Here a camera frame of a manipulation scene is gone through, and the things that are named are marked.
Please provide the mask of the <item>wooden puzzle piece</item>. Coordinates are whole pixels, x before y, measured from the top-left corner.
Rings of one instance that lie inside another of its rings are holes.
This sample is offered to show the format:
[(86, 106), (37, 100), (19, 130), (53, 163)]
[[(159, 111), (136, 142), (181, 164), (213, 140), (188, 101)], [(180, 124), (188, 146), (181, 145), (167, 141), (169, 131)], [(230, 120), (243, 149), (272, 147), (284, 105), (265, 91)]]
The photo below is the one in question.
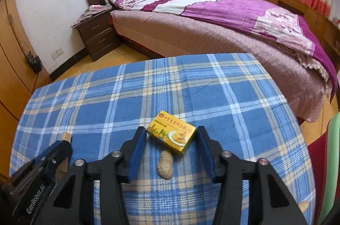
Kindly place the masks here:
[(61, 180), (64, 177), (69, 168), (69, 157), (71, 156), (71, 134), (66, 131), (63, 132), (61, 140), (66, 141), (67, 145), (63, 147), (63, 160), (57, 166), (56, 177), (58, 180)]

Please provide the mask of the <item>small yellow snack box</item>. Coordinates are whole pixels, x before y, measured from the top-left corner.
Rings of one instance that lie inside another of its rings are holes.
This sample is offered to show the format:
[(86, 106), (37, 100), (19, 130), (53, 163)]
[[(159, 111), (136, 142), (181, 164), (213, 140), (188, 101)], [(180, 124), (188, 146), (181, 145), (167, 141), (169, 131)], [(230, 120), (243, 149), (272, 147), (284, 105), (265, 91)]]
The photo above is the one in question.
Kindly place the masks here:
[(196, 128), (165, 111), (160, 111), (146, 130), (151, 137), (160, 141), (173, 152), (183, 155)]

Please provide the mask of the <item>peanut at table centre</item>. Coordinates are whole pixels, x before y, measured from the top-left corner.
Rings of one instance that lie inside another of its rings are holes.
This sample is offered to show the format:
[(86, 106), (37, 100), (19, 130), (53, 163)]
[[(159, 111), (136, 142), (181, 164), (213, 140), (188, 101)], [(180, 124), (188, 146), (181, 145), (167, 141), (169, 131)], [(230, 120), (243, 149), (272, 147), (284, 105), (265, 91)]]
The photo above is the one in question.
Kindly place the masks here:
[(299, 206), (299, 209), (301, 210), (301, 212), (304, 214), (309, 207), (309, 201), (303, 200), (302, 202), (300, 202), (298, 204), (298, 206)]

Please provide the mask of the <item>red bin green rim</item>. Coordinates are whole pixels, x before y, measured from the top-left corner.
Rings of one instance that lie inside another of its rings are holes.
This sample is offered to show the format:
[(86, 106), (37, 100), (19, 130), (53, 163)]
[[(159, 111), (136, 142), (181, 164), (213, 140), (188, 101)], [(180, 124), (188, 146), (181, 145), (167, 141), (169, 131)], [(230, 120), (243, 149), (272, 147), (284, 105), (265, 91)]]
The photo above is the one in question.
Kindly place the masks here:
[(339, 114), (308, 145), (315, 179), (314, 224), (339, 224)]

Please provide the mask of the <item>wooden wardrobe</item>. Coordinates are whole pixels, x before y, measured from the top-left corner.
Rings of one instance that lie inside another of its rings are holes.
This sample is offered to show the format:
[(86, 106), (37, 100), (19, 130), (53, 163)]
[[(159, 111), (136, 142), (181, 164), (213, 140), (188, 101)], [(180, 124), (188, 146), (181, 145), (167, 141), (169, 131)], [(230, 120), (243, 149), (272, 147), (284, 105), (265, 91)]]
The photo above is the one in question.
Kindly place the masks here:
[(9, 176), (18, 121), (35, 89), (50, 83), (45, 68), (36, 74), (27, 54), (36, 55), (21, 23), (16, 1), (1, 0), (1, 181)]

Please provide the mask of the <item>black bag on wardrobe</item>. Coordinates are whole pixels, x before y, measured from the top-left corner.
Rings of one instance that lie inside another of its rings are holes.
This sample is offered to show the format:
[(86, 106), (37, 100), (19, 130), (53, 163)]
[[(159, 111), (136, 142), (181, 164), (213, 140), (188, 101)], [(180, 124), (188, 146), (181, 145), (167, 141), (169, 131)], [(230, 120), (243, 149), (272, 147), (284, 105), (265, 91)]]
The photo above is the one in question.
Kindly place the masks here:
[(43, 64), (39, 56), (34, 56), (31, 51), (26, 55), (27, 63), (35, 74), (39, 74), (43, 68)]

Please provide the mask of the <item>peanut beside yellow box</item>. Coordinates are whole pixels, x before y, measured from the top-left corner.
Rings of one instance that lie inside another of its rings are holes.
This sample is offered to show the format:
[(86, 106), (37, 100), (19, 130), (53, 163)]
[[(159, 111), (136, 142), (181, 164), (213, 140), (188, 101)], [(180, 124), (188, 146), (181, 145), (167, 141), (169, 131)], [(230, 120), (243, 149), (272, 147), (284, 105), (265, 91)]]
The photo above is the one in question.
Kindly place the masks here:
[(173, 156), (169, 149), (163, 150), (157, 163), (157, 173), (163, 179), (169, 180), (173, 176)]

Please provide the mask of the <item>dark wood nightstand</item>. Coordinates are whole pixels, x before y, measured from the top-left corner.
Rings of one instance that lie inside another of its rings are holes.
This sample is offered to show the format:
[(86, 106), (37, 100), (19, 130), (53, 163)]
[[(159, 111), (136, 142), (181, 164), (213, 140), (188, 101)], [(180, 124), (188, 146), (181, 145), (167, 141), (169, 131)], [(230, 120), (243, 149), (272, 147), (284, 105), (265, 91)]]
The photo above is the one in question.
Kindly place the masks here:
[(110, 12), (111, 10), (106, 10), (95, 14), (75, 26), (94, 62), (122, 44), (122, 39), (112, 24)]

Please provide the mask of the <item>folded cloth on nightstand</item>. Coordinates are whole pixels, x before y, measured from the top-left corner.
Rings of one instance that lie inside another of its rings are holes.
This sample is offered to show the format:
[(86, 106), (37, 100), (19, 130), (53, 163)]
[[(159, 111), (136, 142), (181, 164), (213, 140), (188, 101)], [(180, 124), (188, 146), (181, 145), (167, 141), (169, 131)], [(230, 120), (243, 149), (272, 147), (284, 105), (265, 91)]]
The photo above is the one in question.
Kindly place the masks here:
[(93, 16), (103, 13), (105, 11), (111, 10), (111, 5), (90, 5), (77, 19), (75, 23), (72, 24), (71, 28), (75, 28), (81, 22), (92, 18)]

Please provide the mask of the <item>purple floral quilt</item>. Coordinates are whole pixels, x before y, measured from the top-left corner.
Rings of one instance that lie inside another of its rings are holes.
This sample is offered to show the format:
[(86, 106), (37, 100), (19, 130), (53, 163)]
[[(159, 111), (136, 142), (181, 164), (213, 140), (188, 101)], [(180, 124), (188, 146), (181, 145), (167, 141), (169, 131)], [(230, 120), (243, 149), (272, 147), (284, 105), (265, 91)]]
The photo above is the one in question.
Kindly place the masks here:
[(317, 70), (338, 90), (337, 72), (305, 19), (263, 0), (109, 0), (119, 10), (173, 14), (264, 38)]

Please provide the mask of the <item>long wooden cabinet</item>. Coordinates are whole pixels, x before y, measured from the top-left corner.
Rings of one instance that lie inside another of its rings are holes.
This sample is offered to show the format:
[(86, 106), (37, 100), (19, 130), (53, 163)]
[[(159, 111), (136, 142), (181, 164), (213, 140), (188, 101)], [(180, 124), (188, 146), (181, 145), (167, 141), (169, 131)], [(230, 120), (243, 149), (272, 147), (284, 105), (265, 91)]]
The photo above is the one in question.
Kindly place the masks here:
[(264, 0), (292, 13), (301, 15), (307, 22), (310, 31), (316, 36), (325, 53), (339, 71), (339, 28), (322, 14), (301, 3), (299, 0)]

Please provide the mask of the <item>bed with mauve cover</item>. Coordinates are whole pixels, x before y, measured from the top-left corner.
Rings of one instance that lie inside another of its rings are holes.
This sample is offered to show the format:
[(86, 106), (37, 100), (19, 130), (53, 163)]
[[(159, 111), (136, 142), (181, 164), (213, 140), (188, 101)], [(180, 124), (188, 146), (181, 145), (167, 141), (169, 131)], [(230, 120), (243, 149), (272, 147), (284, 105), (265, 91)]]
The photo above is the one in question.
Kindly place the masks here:
[(264, 38), (195, 19), (114, 7), (117, 32), (166, 56), (185, 54), (248, 53), (255, 56), (286, 97), (294, 114), (307, 122), (318, 119), (332, 84), (317, 70), (301, 65), (291, 53)]

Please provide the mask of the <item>wall power socket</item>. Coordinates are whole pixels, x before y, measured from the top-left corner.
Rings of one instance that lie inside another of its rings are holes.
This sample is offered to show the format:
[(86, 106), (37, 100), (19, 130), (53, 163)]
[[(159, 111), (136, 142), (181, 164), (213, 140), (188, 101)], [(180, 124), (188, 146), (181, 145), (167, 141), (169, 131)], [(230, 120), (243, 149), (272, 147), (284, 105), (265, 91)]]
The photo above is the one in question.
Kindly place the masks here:
[(53, 60), (55, 60), (56, 58), (58, 58), (59, 56), (61, 56), (63, 54), (63, 49), (59, 48), (57, 50), (55, 50), (52, 54), (51, 57), (53, 58)]

